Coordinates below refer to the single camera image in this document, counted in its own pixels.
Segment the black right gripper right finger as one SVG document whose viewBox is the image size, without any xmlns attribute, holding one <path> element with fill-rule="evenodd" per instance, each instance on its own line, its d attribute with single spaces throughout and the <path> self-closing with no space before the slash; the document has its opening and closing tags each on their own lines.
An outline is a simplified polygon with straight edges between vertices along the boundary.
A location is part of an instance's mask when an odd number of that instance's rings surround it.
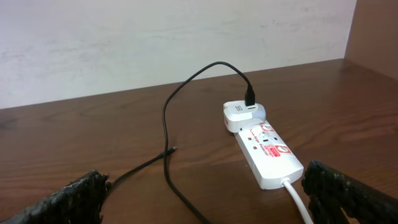
<svg viewBox="0 0 398 224">
<path fill-rule="evenodd" d="M 302 179 L 314 223 L 397 223 L 397 199 L 319 161 L 311 161 Z"/>
</svg>

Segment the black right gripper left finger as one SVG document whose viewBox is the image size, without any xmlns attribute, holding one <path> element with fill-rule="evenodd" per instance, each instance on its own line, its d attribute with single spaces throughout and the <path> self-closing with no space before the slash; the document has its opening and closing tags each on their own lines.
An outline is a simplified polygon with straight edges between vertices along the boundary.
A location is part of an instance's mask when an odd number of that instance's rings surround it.
<svg viewBox="0 0 398 224">
<path fill-rule="evenodd" d="M 92 170 L 1 224 L 100 224 L 108 179 Z"/>
</svg>

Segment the white USB charger adapter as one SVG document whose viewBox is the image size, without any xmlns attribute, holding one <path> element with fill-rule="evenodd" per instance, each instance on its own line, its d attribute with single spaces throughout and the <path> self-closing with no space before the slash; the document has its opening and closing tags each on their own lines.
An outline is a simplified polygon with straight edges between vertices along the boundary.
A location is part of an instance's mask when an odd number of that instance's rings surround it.
<svg viewBox="0 0 398 224">
<path fill-rule="evenodd" d="M 261 104 L 246 106 L 244 100 L 226 102 L 223 114 L 226 128 L 231 133 L 238 133 L 266 120 L 266 110 Z"/>
</svg>

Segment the white power strip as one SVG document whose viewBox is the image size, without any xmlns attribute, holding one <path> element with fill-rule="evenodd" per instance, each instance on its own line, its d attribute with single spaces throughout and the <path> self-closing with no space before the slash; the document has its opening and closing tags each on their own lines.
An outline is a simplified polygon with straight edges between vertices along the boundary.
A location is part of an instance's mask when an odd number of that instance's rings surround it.
<svg viewBox="0 0 398 224">
<path fill-rule="evenodd" d="M 304 166 L 268 121 L 234 136 L 261 189 L 279 189 L 301 178 Z"/>
</svg>

